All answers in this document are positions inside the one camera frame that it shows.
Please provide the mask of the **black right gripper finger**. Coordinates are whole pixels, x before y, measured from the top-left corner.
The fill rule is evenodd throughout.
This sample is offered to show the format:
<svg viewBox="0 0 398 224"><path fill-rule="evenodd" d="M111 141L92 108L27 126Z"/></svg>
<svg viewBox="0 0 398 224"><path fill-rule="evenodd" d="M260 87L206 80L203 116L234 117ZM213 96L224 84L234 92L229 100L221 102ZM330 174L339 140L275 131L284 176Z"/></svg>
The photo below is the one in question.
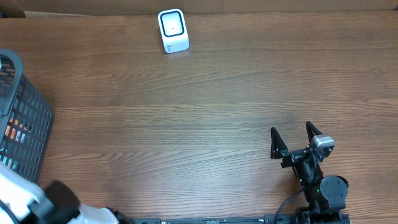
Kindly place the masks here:
<svg viewBox="0 0 398 224"><path fill-rule="evenodd" d="M306 130L308 135L309 143L316 143L318 142L319 137L323 136L323 133L319 131L311 121L306 122Z"/></svg>
<svg viewBox="0 0 398 224"><path fill-rule="evenodd" d="M281 159L289 149L275 127L271 128L271 159Z"/></svg>

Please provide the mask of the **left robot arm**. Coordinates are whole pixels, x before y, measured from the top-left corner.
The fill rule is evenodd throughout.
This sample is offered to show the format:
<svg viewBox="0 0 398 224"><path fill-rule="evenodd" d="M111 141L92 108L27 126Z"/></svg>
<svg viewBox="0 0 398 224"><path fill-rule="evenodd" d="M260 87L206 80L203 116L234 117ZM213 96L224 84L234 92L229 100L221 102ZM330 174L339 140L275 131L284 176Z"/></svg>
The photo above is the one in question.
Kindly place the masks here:
<svg viewBox="0 0 398 224"><path fill-rule="evenodd" d="M64 183L45 189L1 164L1 224L117 224L130 219L110 208L81 203Z"/></svg>

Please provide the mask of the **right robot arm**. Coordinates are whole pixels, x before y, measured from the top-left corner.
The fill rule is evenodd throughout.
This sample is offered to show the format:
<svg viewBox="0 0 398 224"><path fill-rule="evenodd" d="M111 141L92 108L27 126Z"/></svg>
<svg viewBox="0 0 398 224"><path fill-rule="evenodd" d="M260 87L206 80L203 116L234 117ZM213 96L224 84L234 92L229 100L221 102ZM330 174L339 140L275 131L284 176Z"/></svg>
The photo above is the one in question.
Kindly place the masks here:
<svg viewBox="0 0 398 224"><path fill-rule="evenodd" d="M271 128L271 158L281 159L282 168L292 168L301 189L286 199L273 218L278 223L349 223L346 208L348 181L342 176L324 176L320 163L335 146L334 139L319 131L310 121L306 122L308 144L303 149L291 151L275 127ZM304 194L307 206L297 208L293 215L283 218L282 209L295 197Z"/></svg>

